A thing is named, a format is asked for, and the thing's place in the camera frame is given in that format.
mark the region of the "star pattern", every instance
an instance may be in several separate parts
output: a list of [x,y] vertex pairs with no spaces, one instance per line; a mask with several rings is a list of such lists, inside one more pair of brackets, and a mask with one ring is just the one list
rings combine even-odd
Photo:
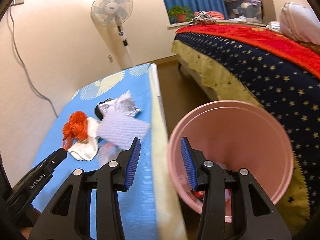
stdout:
[[[225,63],[223,67],[253,90],[262,107],[285,127],[308,185],[312,214],[320,204],[320,81],[292,62],[239,41],[197,33],[177,34],[175,39]],[[297,196],[287,199],[295,201]]]

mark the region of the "blue bed sheet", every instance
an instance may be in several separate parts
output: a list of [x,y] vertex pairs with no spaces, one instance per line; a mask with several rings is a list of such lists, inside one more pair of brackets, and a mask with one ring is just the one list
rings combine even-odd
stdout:
[[[127,90],[130,90],[137,107],[142,109],[137,118],[151,123],[152,99],[148,77],[149,66],[150,64],[144,64],[121,71],[77,91],[52,125],[36,155],[33,166],[61,147],[62,127],[72,113],[83,111],[87,116],[95,117],[94,108],[99,102],[107,98],[117,98]],[[68,157],[55,169],[53,178],[33,201],[34,207],[42,211],[65,179],[77,168],[86,172],[92,171],[99,168],[99,163],[96,157],[89,162],[77,161],[68,154]],[[91,237],[96,239],[95,193],[93,190],[90,226]],[[151,166],[151,130],[141,144],[133,185],[127,192],[118,192],[118,198],[126,240],[142,238],[156,240],[158,234]]]

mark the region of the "white towel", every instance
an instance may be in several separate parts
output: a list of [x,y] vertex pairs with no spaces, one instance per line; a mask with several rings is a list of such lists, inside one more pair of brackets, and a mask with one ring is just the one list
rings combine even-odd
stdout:
[[87,118],[88,122],[88,140],[87,142],[77,141],[70,147],[68,152],[78,161],[91,161],[97,154],[98,142],[97,142],[97,128],[99,123],[92,117]]

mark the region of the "window sill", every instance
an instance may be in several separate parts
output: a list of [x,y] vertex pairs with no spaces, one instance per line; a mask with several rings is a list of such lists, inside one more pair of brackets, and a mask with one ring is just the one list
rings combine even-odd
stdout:
[[189,22],[184,22],[184,23],[175,23],[175,24],[169,24],[168,29],[176,28],[176,27],[182,27],[182,26],[187,26]]

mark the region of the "white fan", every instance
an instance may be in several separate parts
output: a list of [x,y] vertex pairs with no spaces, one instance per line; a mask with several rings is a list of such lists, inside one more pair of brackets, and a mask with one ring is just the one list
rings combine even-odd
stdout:
[[122,24],[130,17],[133,10],[132,0],[95,0],[91,7],[92,20],[104,27],[117,26],[119,36],[127,49],[131,65],[134,66],[128,48],[127,35],[123,31]]

